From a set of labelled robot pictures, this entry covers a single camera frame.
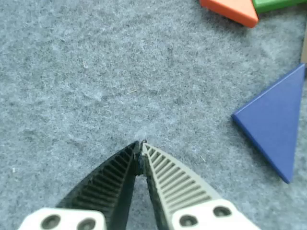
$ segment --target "toy block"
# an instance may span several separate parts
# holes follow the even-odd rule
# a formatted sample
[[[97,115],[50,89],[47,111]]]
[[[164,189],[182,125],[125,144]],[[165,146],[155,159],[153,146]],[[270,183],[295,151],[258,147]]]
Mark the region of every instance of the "toy block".
[[[305,64],[300,64],[232,114],[286,183],[293,177],[304,78]]]
[[[307,0],[253,0],[253,2],[257,13],[263,13],[307,2]]]
[[[304,38],[304,43],[303,43],[301,62],[307,63],[307,25],[306,25],[305,38]]]
[[[252,0],[200,0],[200,4],[250,28],[258,23]]]

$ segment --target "blue triangle block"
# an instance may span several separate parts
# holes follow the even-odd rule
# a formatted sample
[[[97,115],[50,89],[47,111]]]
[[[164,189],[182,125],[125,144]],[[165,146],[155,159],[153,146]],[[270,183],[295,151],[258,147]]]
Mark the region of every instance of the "blue triangle block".
[[[232,114],[286,183],[293,177],[304,78],[305,64],[300,64]]]

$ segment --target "screw hole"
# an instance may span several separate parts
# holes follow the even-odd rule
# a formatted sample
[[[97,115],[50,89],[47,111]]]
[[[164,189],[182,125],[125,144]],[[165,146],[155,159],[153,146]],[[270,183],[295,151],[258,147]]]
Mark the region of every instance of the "screw hole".
[[[58,226],[60,220],[61,218],[58,215],[51,215],[43,220],[41,226],[45,230],[53,229]]]
[[[92,230],[95,228],[95,220],[92,218],[84,219],[79,225],[77,230]]]
[[[228,208],[222,206],[215,207],[213,213],[216,217],[227,217],[231,215],[231,211]]]
[[[197,219],[194,216],[184,215],[180,218],[179,223],[183,227],[190,227],[197,224]]]

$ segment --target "green block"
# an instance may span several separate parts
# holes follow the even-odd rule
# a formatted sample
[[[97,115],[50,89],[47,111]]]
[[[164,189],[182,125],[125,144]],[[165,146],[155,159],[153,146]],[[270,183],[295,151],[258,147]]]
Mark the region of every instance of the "green block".
[[[272,11],[302,2],[307,2],[307,0],[253,0],[257,13]]]

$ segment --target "gray felt surface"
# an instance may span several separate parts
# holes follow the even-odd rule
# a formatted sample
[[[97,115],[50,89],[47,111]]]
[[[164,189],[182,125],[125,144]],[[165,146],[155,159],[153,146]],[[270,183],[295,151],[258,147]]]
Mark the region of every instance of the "gray felt surface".
[[[0,229],[144,138],[263,230],[307,229],[307,86],[290,185],[230,119],[297,66],[306,15],[282,9],[249,29],[196,0],[1,1]],[[127,229],[156,229],[144,177]]]

